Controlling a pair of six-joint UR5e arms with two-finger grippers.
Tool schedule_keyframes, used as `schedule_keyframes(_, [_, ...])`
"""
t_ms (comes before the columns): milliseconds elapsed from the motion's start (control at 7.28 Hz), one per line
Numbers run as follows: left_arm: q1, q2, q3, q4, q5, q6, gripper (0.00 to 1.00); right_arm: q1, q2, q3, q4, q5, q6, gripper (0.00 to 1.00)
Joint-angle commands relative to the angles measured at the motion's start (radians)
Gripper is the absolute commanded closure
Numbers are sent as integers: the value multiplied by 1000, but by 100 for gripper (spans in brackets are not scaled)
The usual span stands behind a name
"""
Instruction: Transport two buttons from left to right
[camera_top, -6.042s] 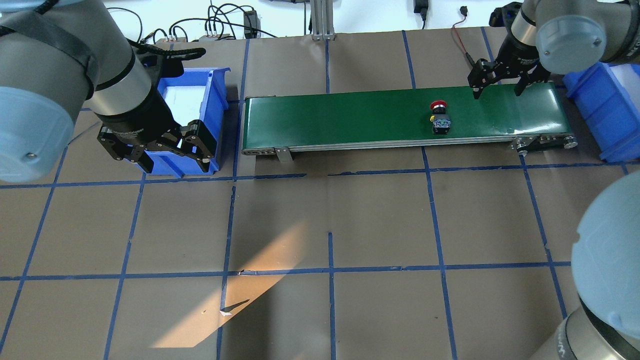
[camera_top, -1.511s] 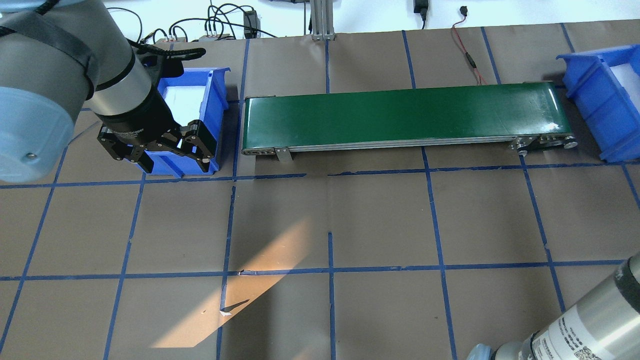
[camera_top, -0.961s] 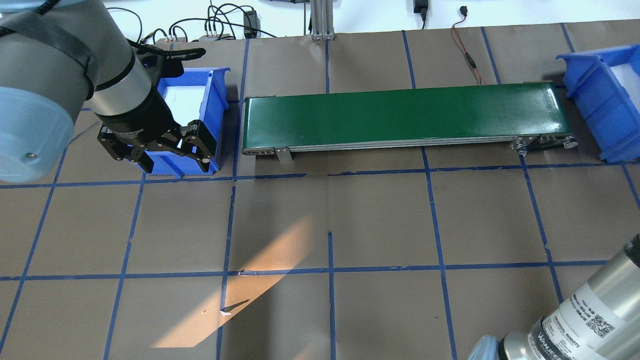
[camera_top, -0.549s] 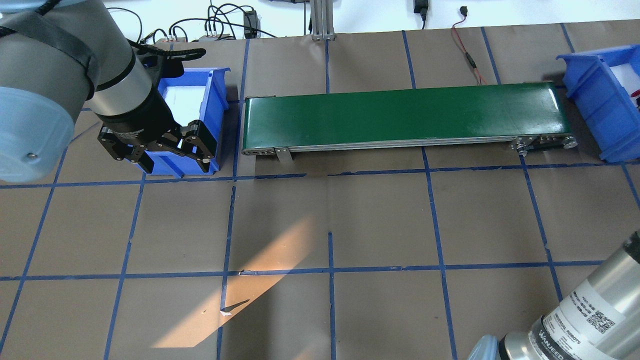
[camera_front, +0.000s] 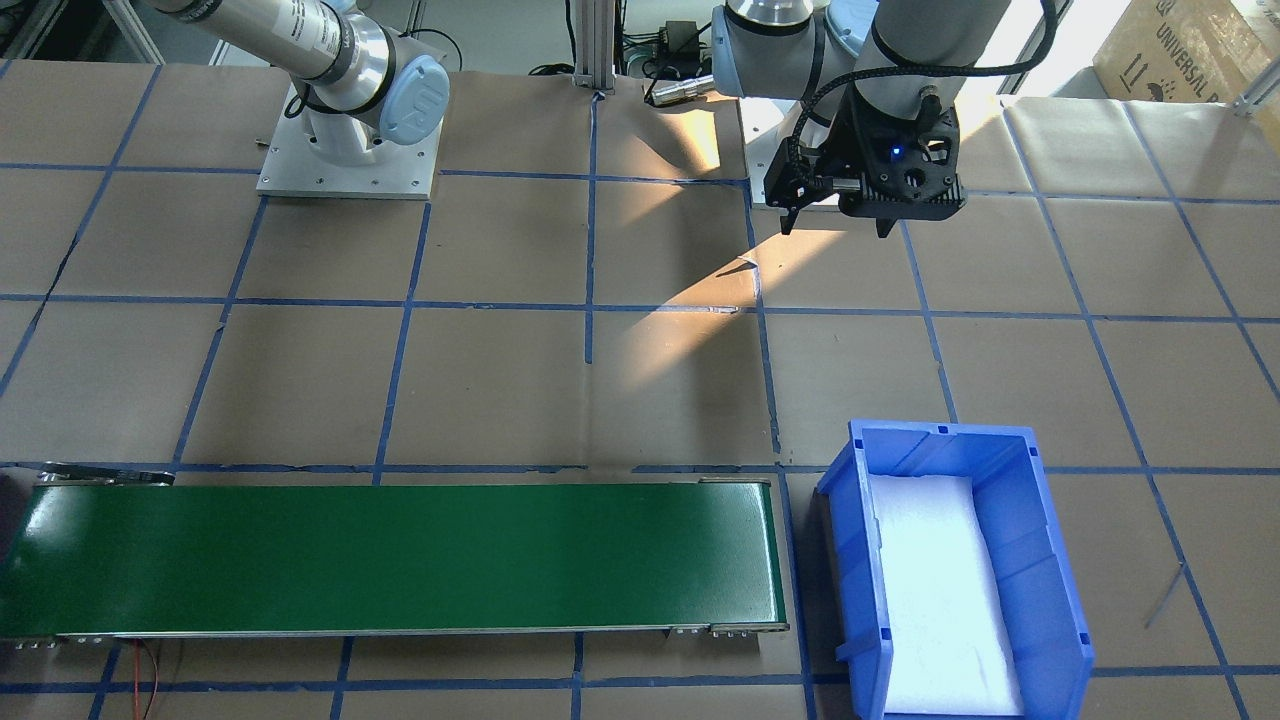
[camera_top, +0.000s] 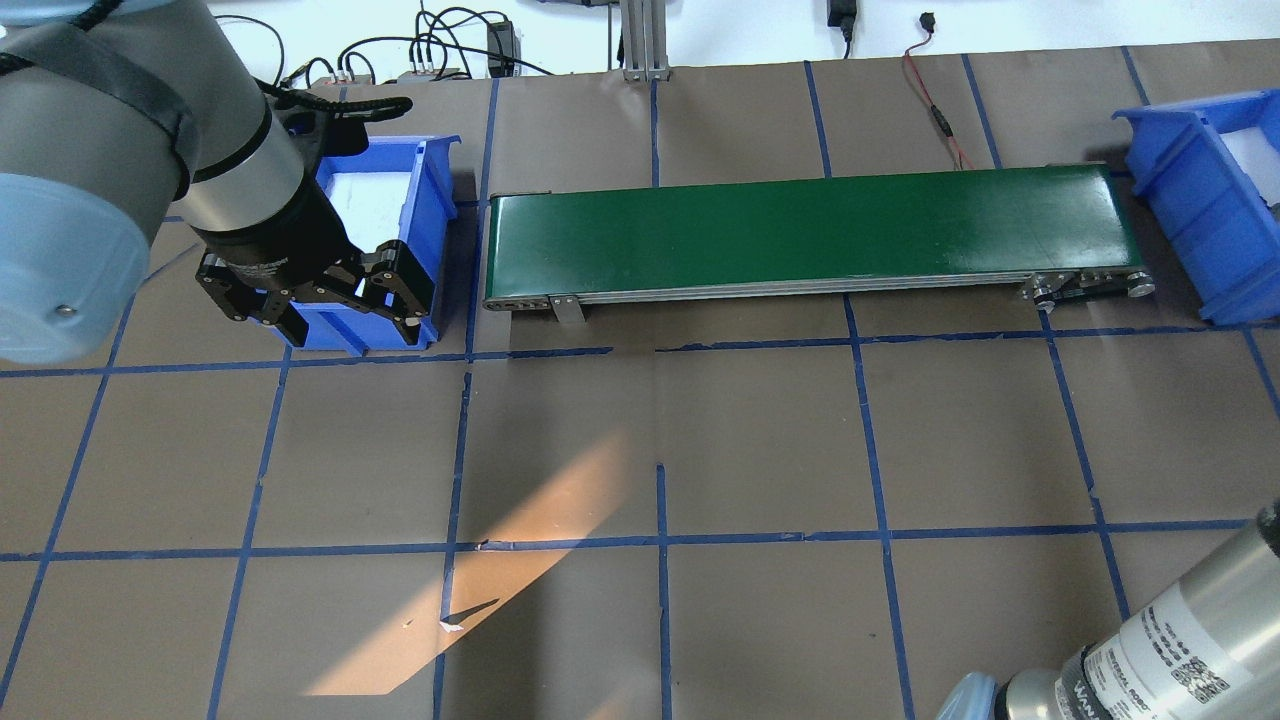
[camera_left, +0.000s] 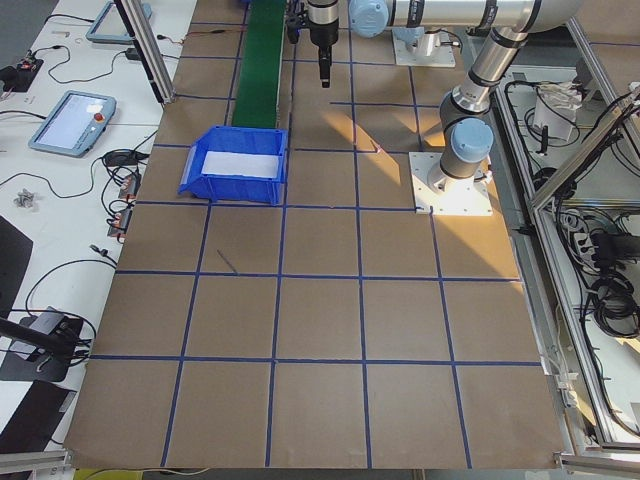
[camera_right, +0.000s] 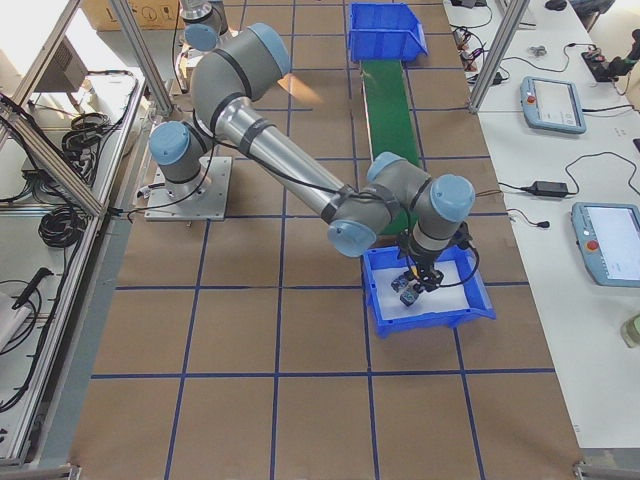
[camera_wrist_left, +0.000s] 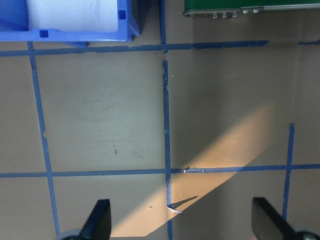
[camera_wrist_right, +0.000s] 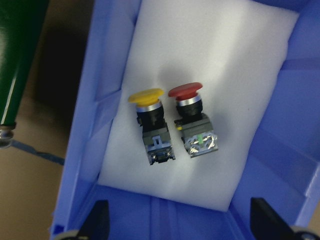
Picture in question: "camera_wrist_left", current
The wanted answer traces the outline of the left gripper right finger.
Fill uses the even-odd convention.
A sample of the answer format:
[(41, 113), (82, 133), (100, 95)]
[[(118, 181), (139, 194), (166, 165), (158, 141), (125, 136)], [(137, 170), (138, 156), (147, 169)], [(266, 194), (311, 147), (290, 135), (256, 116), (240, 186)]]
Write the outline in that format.
[(318, 240), (320, 236), (308, 230), (295, 230), (264, 198), (253, 197), (251, 229), (258, 240)]

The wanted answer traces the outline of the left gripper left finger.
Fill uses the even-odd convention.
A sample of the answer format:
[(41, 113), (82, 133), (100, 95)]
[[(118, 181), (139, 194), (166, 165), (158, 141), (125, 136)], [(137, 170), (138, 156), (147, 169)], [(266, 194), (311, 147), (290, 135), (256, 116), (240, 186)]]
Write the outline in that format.
[(80, 231), (69, 231), (57, 237), (58, 240), (109, 240), (112, 232), (111, 203), (100, 199)]

